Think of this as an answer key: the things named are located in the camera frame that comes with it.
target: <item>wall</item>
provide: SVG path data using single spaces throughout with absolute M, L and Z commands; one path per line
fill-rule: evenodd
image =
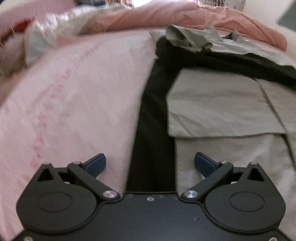
M 244 13 L 281 32 L 288 41 L 287 54 L 296 60 L 296 32 L 277 25 L 278 19 L 294 0 L 246 0 Z

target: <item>crumpled gray fabric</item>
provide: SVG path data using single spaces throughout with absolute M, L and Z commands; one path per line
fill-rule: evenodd
M 296 92 L 278 83 L 257 80 L 276 112 L 287 134 L 288 142 L 296 159 Z
M 222 38 L 213 25 L 208 25 L 204 30 L 170 25 L 166 30 L 150 30 L 155 43 L 166 36 L 172 45 L 180 46 L 192 52 L 201 52 L 210 49 L 213 52 L 247 54 L 253 53 L 267 58 L 278 65 L 295 66 L 295 62 L 281 51 L 270 51 L 240 36 L 235 30 L 232 39 Z

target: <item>curtain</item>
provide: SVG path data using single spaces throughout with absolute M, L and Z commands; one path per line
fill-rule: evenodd
M 123 3 L 123 4 L 126 4 L 130 7 L 133 7 L 133 2 L 132 0 L 107 0 L 109 4 L 111 3 Z
M 225 0 L 201 0 L 202 6 L 208 5 L 208 6 L 222 6 L 224 7 Z

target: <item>bedding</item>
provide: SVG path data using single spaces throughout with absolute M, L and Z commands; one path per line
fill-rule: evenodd
M 285 49 L 285 39 L 278 32 L 244 15 L 233 15 L 233 10 L 229 10 L 199 8 L 195 3 L 184 1 L 152 2 L 143 8 L 95 16 L 85 25 L 84 33 L 182 22 L 189 27 L 202 27 L 205 22 L 200 24 L 199 21 L 204 20 L 199 17 L 212 16 L 206 18 L 207 24 L 210 20 L 209 23 L 216 24 L 216 28 L 227 29 L 228 32 L 237 28 L 239 32 L 249 33 L 251 38 Z M 142 25 L 141 22 L 135 23 L 139 14 L 149 21 Z M 269 51 L 279 51 L 263 46 Z M 121 194 L 125 189 L 174 191 L 177 188 L 181 192 L 201 179 L 192 169 L 191 158 L 194 155 L 189 157 L 194 148 L 217 161 L 229 156 L 228 160 L 237 166 L 244 166 L 254 159 L 259 161 L 289 206 L 281 229 L 289 237 L 296 238 L 292 227 L 296 217 L 293 213 L 296 207 L 295 172 L 290 153 L 295 143 L 295 120 L 288 113 L 294 111 L 295 105 L 291 102 L 286 108 L 281 108 L 294 98 L 292 65 L 280 66 L 258 55 L 248 56 L 244 64 L 227 65 L 230 59 L 226 59 L 224 53 L 213 55 L 210 51 L 200 53 L 198 62 L 195 55 L 199 53 L 186 53 L 187 63 L 192 67 L 196 63 L 204 63 L 202 67 L 246 75 L 245 79 L 254 78 L 256 74 L 258 79 L 257 82 L 253 80 L 255 84 L 252 86 L 262 87 L 263 91 L 256 88 L 257 100 L 260 108 L 264 107 L 266 117 L 271 117 L 278 133 L 268 130 L 268 134 L 247 137 L 177 140 L 168 134 L 166 98 L 183 67 L 179 64 L 186 61 L 176 58 L 164 61 L 172 50 L 165 37 L 157 43 L 157 56 L 155 50 L 149 30 L 143 29 L 90 36 L 57 36 L 52 50 L 28 70 L 14 74 L 0 85 L 0 216 L 3 217 L 0 219 L 0 233 L 5 239 L 12 239 L 22 230 L 15 212 L 16 201 L 43 162 L 64 167 L 72 161 L 84 161 L 103 152 L 107 167 L 98 179 Z M 171 60 L 176 61 L 175 66 L 169 64 Z M 245 65 L 249 67 L 248 71 L 244 70 Z M 234 73 L 233 70 L 239 66 L 240 72 Z M 264 74 L 261 68 L 273 72 Z M 281 121 L 275 121 L 274 110 L 269 108 L 281 111 Z M 179 147 L 186 151 L 183 146 L 189 148 L 188 155 L 178 151 Z
M 162 36 L 166 36 L 166 39 L 172 45 L 180 46 L 194 53 L 197 51 L 201 52 L 203 49 L 210 49 L 212 52 L 240 55 L 253 53 L 267 58 L 278 65 L 295 66 L 294 61 L 283 52 L 264 49 L 262 46 L 240 36 L 237 30 L 221 37 L 213 25 L 208 25 L 203 30 L 170 25 L 165 30 L 152 30 L 150 35 L 155 43 Z
M 198 29 L 212 24 L 219 30 L 229 32 L 237 29 L 242 36 L 264 41 L 283 50 L 287 48 L 282 34 L 241 12 L 228 8 L 200 7 L 195 2 L 184 0 L 155 0 L 134 9 L 124 5 L 112 5 L 96 10 L 78 7 L 62 15 L 48 14 L 44 20 L 33 23 L 25 33 L 26 63 L 32 64 L 52 49 L 60 35 L 93 34 L 170 24 Z
M 283 67 L 287 71 L 279 71 L 282 77 L 276 73 L 269 76 L 272 70 L 263 66 L 272 65 L 266 58 L 208 49 L 192 52 L 173 46 L 166 37 L 157 42 L 156 55 L 142 96 L 127 190 L 173 191 L 177 180 L 177 190 L 184 191 L 201 180 L 193 162 L 198 151 L 211 158 L 212 153 L 217 157 L 221 151 L 218 161 L 231 160 L 239 166 L 244 166 L 245 160 L 259 161 L 272 173 L 287 201 L 288 214 L 281 229 L 295 239 L 295 154 L 290 148 L 295 141 L 290 136 L 296 127 L 296 70 L 291 65 L 276 65 L 273 70 Z M 226 152 L 223 147 L 228 143 L 231 145 Z
M 103 152 L 107 166 L 99 179 L 120 193 L 125 188 L 155 44 L 146 30 L 60 44 L 5 82 L 5 94 L 14 88 L 0 114 L 0 234 L 6 240 L 22 230 L 16 201 L 43 162 L 64 167 Z
M 16 37 L 12 34 L 6 42 L 3 41 L 12 28 L 25 20 L 42 19 L 47 12 L 63 13 L 73 7 L 73 0 L 4 1 L 0 5 L 0 75 L 9 76 L 26 66 L 24 35 Z

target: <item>gray cloth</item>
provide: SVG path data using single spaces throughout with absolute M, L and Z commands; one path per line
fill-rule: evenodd
M 168 132 L 175 138 L 286 133 L 260 84 L 238 74 L 183 69 L 167 104 Z
M 296 159 L 296 92 L 286 86 L 266 80 L 258 80 L 267 99 L 279 117 L 287 133 L 291 151 Z
M 166 36 L 172 45 L 180 46 L 192 52 L 210 49 L 213 52 L 247 54 L 254 53 L 265 57 L 278 65 L 294 66 L 294 61 L 281 51 L 270 51 L 240 36 L 235 30 L 232 39 L 220 37 L 214 26 L 208 25 L 204 30 L 170 25 L 166 30 L 151 30 L 150 35 L 155 43 L 162 36 Z

